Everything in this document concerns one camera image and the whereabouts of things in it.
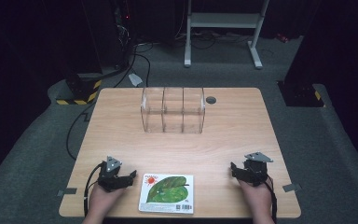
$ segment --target yellow and black hazard tape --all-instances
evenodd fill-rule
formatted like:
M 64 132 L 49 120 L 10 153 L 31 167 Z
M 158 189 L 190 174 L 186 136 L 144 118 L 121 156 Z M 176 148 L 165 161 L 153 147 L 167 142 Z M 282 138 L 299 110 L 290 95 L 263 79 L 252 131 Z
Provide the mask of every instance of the yellow and black hazard tape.
M 95 97 L 97 96 L 97 92 L 99 87 L 101 86 L 101 80 L 95 82 L 92 92 L 89 94 L 88 97 L 83 99 L 57 99 L 56 102 L 58 105 L 87 105 L 91 104 Z

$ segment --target white metal stand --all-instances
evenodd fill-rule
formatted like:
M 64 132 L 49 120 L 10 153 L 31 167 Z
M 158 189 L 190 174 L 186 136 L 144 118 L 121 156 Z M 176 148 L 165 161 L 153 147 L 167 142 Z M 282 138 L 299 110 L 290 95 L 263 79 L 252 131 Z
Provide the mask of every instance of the white metal stand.
M 188 0 L 185 67 L 191 66 L 191 27 L 222 27 L 222 28 L 253 28 L 255 34 L 252 41 L 248 41 L 255 68 L 261 69 L 263 65 L 258 57 L 255 45 L 260 35 L 260 30 L 266 16 L 269 0 L 264 0 L 260 13 L 237 14 L 237 13 L 192 13 L 191 0 Z

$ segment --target wire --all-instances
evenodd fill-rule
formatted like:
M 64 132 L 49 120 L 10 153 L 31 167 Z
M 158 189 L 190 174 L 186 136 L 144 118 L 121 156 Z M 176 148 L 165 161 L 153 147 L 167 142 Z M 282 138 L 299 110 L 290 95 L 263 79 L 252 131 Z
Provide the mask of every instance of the wire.
M 278 200 L 277 200 L 277 197 L 275 195 L 275 192 L 274 192 L 274 181 L 273 179 L 267 175 L 267 178 L 269 179 L 269 181 L 271 181 L 271 186 L 267 183 L 267 179 L 266 180 L 262 180 L 260 178 L 259 175 L 257 175 L 257 173 L 254 171 L 254 169 L 252 169 L 252 167 L 249 167 L 249 170 L 253 173 L 253 175 L 255 176 L 255 178 L 266 185 L 267 189 L 269 190 L 269 193 L 271 194 L 271 202 L 272 202 L 272 220 L 274 221 L 274 223 L 276 224 L 277 223 L 277 211 L 278 211 Z
M 91 108 L 92 106 L 94 106 L 94 105 L 95 105 L 95 102 L 92 103 L 91 105 L 87 106 L 87 108 L 84 109 L 84 110 L 76 117 L 76 119 L 74 120 L 74 122 L 72 122 L 71 127 L 69 128 L 68 134 L 66 135 L 66 151 L 68 152 L 69 156 L 70 156 L 72 159 L 74 159 L 74 161 L 76 161 L 76 157 L 75 157 L 75 156 L 71 153 L 71 151 L 69 150 L 69 137 L 70 137 L 70 135 L 71 135 L 71 131 L 72 131 L 72 129 L 74 128 L 74 126 L 75 126 L 77 120 L 80 119 L 80 117 L 81 117 L 82 115 L 85 116 L 85 117 L 84 117 L 84 121 L 85 121 L 85 122 L 89 122 L 89 121 L 90 121 L 90 119 L 89 119 L 89 113 L 86 113 L 86 111 L 87 111 L 88 109 L 90 109 L 90 108 Z
M 150 61 L 144 55 L 141 55 L 141 54 L 134 54 L 134 56 L 144 58 L 148 63 L 147 74 L 146 74 L 146 87 L 148 87 L 149 86 L 149 74 L 150 74 Z
M 176 35 L 175 35 L 175 39 L 177 38 L 177 36 L 180 34 L 180 31 L 182 30 L 182 26 L 183 26 L 183 23 L 184 23 L 184 20 L 185 20 L 185 14 L 186 14 L 186 1 L 183 1 L 182 21 L 181 21 L 181 23 L 180 23 L 179 30 L 178 30 L 178 32 L 177 32 Z
M 274 51 L 272 51 L 270 49 L 261 49 L 260 51 L 261 51 L 261 53 L 263 55 L 266 55 L 266 56 L 269 56 L 269 57 L 274 55 Z
M 89 185 L 89 190 L 90 190 L 90 188 L 91 188 L 94 184 L 96 184 L 97 182 L 98 182 L 98 180 L 96 180 L 96 181 L 94 181 L 94 183 L 90 184 L 90 185 Z
M 135 69 L 131 68 L 131 71 L 133 72 L 133 74 L 136 74 Z
M 200 41 L 210 41 L 210 40 L 212 40 L 213 42 L 212 42 L 212 44 L 210 45 L 210 46 L 207 46 L 207 47 L 205 47 L 205 48 L 200 48 L 200 47 L 197 47 L 197 46 L 195 46 L 194 44 L 193 44 L 193 42 L 191 42 L 191 46 L 193 47 L 193 48 L 195 48 L 195 49 L 209 49 L 209 48 L 211 48 L 215 43 L 216 43 L 216 38 L 213 36 L 213 35 L 209 35 L 209 36 L 211 36 L 212 38 L 210 38 L 210 39 L 199 39 Z
M 108 73 L 106 75 L 101 75 L 101 76 L 98 76 L 98 77 L 82 77 L 81 79 L 83 81 L 99 81 L 99 80 L 102 80 L 102 79 L 107 78 L 107 77 L 113 77 L 115 75 L 121 74 L 126 68 L 127 68 L 127 66 L 123 65 L 117 71 L 113 71 L 113 72 Z
M 150 51 L 154 47 L 155 44 L 153 42 L 151 42 L 151 43 L 143 43 L 143 44 L 138 44 L 136 47 L 139 47 L 139 46 L 142 46 L 142 45 L 151 45 L 151 47 L 149 49 L 145 49 L 145 50 L 142 50 L 142 51 L 135 51 L 135 53 L 144 53 L 144 52 Z
M 91 181 L 91 178 L 92 176 L 94 175 L 95 171 L 98 170 L 98 168 L 100 167 L 103 167 L 103 162 L 98 164 L 91 172 L 91 174 L 89 174 L 89 179 L 87 180 L 87 183 L 86 183 L 86 188 L 84 189 L 84 216 L 87 215 L 87 213 L 89 212 L 89 189 L 90 187 L 95 184 L 96 182 L 92 183 L 90 186 L 89 186 L 89 183 Z
M 117 24 L 117 28 L 118 28 L 118 31 L 119 31 L 118 40 L 121 43 L 121 50 L 124 51 L 124 49 L 126 48 L 127 44 L 129 43 L 130 33 L 127 30 L 127 28 L 122 26 L 122 25 Z
M 126 77 L 127 74 L 130 72 L 130 70 L 132 69 L 134 63 L 135 63 L 135 56 L 132 57 L 132 62 L 130 64 L 129 68 L 127 69 L 126 73 L 124 74 L 124 76 L 113 88 L 116 88 L 118 85 L 120 85 L 120 83 L 124 80 L 124 77 Z
M 233 40 L 225 40 L 225 39 L 220 39 L 220 38 L 223 38 L 224 36 L 219 36 L 216 38 L 216 42 L 219 42 L 219 43 L 240 43 L 240 42 L 243 42 L 243 41 L 246 41 L 246 40 L 249 40 L 249 38 L 251 37 L 250 35 L 239 35 L 239 36 L 225 36 L 225 38 L 227 37 L 232 37 Z

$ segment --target gray carpet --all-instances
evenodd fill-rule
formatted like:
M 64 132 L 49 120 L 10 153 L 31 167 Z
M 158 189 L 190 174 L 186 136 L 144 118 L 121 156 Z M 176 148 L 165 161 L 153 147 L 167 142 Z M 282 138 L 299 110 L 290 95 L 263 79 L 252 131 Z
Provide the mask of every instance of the gray carpet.
M 184 47 L 140 46 L 151 63 L 149 86 L 257 87 L 261 90 L 289 175 L 302 190 L 296 192 L 302 214 L 279 223 L 358 223 L 358 153 L 337 117 L 323 85 L 314 85 L 326 107 L 287 107 L 277 80 L 283 80 L 301 39 L 283 44 L 261 38 L 257 48 L 264 65 L 254 68 L 245 42 L 216 42 L 193 48 L 192 66 L 183 67 Z M 194 41 L 198 48 L 211 42 Z M 145 85 L 147 62 L 137 57 L 133 70 Z M 121 75 L 103 80 L 115 86 Z M 86 105 L 56 105 L 63 82 L 48 92 L 50 107 L 23 133 L 0 167 L 0 223 L 80 223 L 82 218 L 59 215 L 74 160 L 65 149 L 71 124 Z M 133 87 L 126 77 L 119 87 Z M 76 155 L 88 123 L 83 117 L 69 138 Z M 171 220 L 119 219 L 117 223 L 171 223 Z M 195 220 L 242 223 L 242 220 Z

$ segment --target black cable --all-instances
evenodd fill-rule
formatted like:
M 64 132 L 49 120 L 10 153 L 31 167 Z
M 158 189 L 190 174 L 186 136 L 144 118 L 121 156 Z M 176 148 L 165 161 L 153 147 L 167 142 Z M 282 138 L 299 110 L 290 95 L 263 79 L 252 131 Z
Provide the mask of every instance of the black cable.
M 89 174 L 89 179 L 87 180 L 87 183 L 86 183 L 86 188 L 84 189 L 84 217 L 87 215 L 87 213 L 89 212 L 89 189 L 91 187 L 92 184 L 95 184 L 92 183 L 90 186 L 89 186 L 89 183 L 91 181 L 91 178 L 92 176 L 94 175 L 95 171 L 98 170 L 98 168 L 100 167 L 103 167 L 103 162 L 98 164 L 91 172 L 91 174 Z
M 182 48 L 186 45 L 186 41 L 185 40 L 180 40 L 180 39 L 176 39 L 175 43 L 172 45 L 173 48 L 175 49 L 179 49 Z
M 74 126 L 75 126 L 77 120 L 80 119 L 80 117 L 81 117 L 82 115 L 85 116 L 83 121 L 85 121 L 85 122 L 89 122 L 89 121 L 90 121 L 90 119 L 89 119 L 89 113 L 86 113 L 86 111 L 87 111 L 88 109 L 90 109 L 90 108 L 91 108 L 92 106 L 94 106 L 94 105 L 95 105 L 95 102 L 92 103 L 91 105 L 87 106 L 87 108 L 84 109 L 84 110 L 77 116 L 77 118 L 74 120 L 74 122 L 72 122 L 72 125 L 71 125 L 71 127 L 69 128 L 68 134 L 66 135 L 66 151 L 68 152 L 69 156 L 70 156 L 72 159 L 74 159 L 74 161 L 76 160 L 76 157 L 75 157 L 74 155 L 72 155 L 71 151 L 69 150 L 69 136 L 71 135 L 71 131 L 72 131 L 72 129 L 74 128 Z
M 269 178 L 269 180 L 271 181 L 271 186 L 269 186 L 269 184 L 267 183 L 267 179 L 262 180 L 260 178 L 260 176 L 254 171 L 254 169 L 252 169 L 252 167 L 249 167 L 249 170 L 257 178 L 257 181 L 265 184 L 267 189 L 269 190 L 269 192 L 271 194 L 271 202 L 272 202 L 272 216 L 271 217 L 272 217 L 272 220 L 274 221 L 274 223 L 276 224 L 277 223 L 278 200 L 277 200 L 277 197 L 274 192 L 274 181 L 272 180 L 272 178 L 269 175 L 267 175 L 267 178 Z
M 186 14 L 186 1 L 183 1 L 183 13 L 182 13 L 182 20 L 180 22 L 180 26 L 178 29 L 178 32 L 175 35 L 175 39 L 177 38 L 177 36 L 180 34 L 180 31 L 182 30 L 183 27 L 183 23 L 185 21 L 185 14 Z
M 200 48 L 200 47 L 197 47 L 197 46 L 195 46 L 194 44 L 193 44 L 193 42 L 191 42 L 191 46 L 193 47 L 193 48 L 195 48 L 195 49 L 209 49 L 209 48 L 211 48 L 215 43 L 216 43 L 216 38 L 213 36 L 213 35 L 210 35 L 212 38 L 210 38 L 210 39 L 199 39 L 200 41 L 213 41 L 212 42 L 212 44 L 210 45 L 210 46 L 207 46 L 207 47 L 205 47 L 205 48 Z
M 153 47 L 154 47 L 154 43 L 151 42 L 151 43 L 148 43 L 148 44 L 142 44 L 142 45 L 150 45 L 151 47 L 149 49 L 144 49 L 142 51 L 135 51 L 135 53 L 145 53 L 147 51 L 150 51 Z
M 131 68 L 131 71 L 133 72 L 133 74 L 136 74 L 135 69 L 133 69 L 133 67 Z
M 268 55 L 267 55 L 267 56 L 269 56 L 269 57 L 271 57 L 271 56 L 274 55 L 274 51 L 272 51 L 272 50 L 270 50 L 270 49 L 261 49 L 260 51 L 261 51 L 261 53 L 262 53 L 263 55 L 267 55 L 266 52 L 268 52 Z
M 113 76 L 116 76 L 122 72 L 124 72 L 124 70 L 127 68 L 127 66 L 122 66 L 120 69 L 118 69 L 117 71 L 113 71 L 111 73 L 108 73 L 108 74 L 105 74 L 105 75 L 101 75 L 101 76 L 98 76 L 98 77 L 82 77 L 81 80 L 82 81 L 99 81 L 99 80 L 102 80 L 102 79 L 105 79 L 107 77 L 113 77 Z
M 225 40 L 225 39 L 219 39 L 219 38 L 226 38 L 226 37 L 232 37 L 232 40 Z M 218 36 L 216 38 L 216 42 L 218 43 L 228 43 L 228 44 L 236 44 L 236 43 L 240 43 L 240 42 L 244 42 L 249 40 L 250 36 L 249 35 L 239 35 L 239 36 Z
M 132 57 L 132 62 L 130 64 L 129 68 L 127 69 L 126 73 L 124 74 L 124 76 L 121 78 L 121 80 L 113 88 L 116 88 L 124 80 L 124 77 L 126 77 L 127 74 L 130 72 L 130 70 L 132 69 L 134 63 L 135 63 L 135 55 Z
M 134 56 L 139 56 L 141 58 L 144 58 L 148 63 L 147 74 L 146 74 L 146 87 L 148 87 L 149 86 L 149 74 L 150 74 L 150 61 L 144 55 L 141 55 L 141 54 L 134 54 Z

